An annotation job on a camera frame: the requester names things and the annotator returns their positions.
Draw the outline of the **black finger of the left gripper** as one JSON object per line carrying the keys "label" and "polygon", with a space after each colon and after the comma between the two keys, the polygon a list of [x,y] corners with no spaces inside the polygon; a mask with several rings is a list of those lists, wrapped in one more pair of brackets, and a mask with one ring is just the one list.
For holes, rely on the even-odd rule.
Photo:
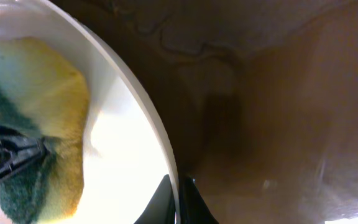
{"label": "black finger of the left gripper", "polygon": [[0,184],[48,155],[44,138],[0,126]]}

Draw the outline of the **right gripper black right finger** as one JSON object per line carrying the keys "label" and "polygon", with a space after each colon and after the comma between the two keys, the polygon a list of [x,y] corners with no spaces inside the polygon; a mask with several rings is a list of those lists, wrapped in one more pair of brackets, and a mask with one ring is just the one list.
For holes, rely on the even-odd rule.
{"label": "right gripper black right finger", "polygon": [[191,177],[179,178],[181,224],[219,224],[209,211]]}

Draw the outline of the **cream white plate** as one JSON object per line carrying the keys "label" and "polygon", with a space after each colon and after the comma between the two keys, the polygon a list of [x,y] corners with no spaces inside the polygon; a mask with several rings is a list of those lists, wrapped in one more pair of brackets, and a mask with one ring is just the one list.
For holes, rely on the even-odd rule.
{"label": "cream white plate", "polygon": [[[50,1],[0,1],[0,40],[45,42],[86,80],[84,188],[76,213],[56,223],[135,223],[165,175],[178,220],[175,159],[148,94],[116,51],[88,24]],[[0,208],[0,223],[13,223]]]}

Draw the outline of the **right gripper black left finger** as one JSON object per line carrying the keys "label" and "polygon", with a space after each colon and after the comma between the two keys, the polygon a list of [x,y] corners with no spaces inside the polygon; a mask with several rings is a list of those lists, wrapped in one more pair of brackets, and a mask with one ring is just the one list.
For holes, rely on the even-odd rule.
{"label": "right gripper black left finger", "polygon": [[165,175],[134,224],[174,224],[175,200],[169,175]]}

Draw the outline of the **yellow green sponge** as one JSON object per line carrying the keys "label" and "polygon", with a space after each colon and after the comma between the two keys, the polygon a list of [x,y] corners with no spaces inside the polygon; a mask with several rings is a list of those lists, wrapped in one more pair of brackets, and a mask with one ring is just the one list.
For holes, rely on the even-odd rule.
{"label": "yellow green sponge", "polygon": [[45,42],[0,40],[0,126],[41,139],[48,152],[0,184],[0,208],[13,223],[56,223],[76,213],[89,100],[81,72]]}

